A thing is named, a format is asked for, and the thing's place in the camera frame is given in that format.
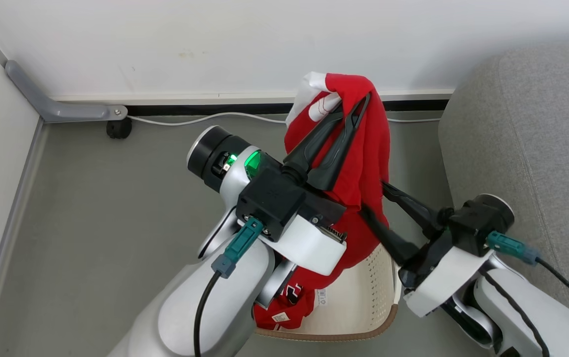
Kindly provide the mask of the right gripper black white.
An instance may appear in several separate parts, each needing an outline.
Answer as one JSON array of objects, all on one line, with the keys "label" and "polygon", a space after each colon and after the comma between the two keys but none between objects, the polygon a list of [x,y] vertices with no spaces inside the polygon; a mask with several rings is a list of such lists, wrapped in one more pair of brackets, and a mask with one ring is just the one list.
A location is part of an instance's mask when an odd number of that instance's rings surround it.
[{"label": "right gripper black white", "polygon": [[384,225],[370,207],[362,205],[360,217],[400,266],[398,278],[407,289],[407,307],[422,318],[469,282],[493,252],[488,249],[479,257],[454,245],[452,233],[445,230],[451,217],[450,206],[435,210],[386,181],[381,185],[386,199],[400,206],[427,239],[436,239],[418,248]]}]

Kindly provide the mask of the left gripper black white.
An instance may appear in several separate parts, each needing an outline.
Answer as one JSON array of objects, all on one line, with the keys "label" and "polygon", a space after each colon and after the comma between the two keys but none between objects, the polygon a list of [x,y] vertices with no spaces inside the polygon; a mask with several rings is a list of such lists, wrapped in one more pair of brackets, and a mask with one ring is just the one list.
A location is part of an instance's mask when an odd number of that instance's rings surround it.
[{"label": "left gripper black white", "polygon": [[[333,190],[370,98],[371,93],[366,93],[347,114],[343,103],[338,103],[289,152],[283,160],[282,174],[298,186],[308,182],[318,190]],[[314,161],[334,132],[338,133],[337,137],[319,165],[313,168]],[[345,210],[345,206],[330,199],[325,193],[307,192],[304,203],[280,236],[275,238],[273,234],[264,232],[259,241],[296,266],[321,276],[329,276],[346,251],[348,234],[339,232],[335,227]]]}]

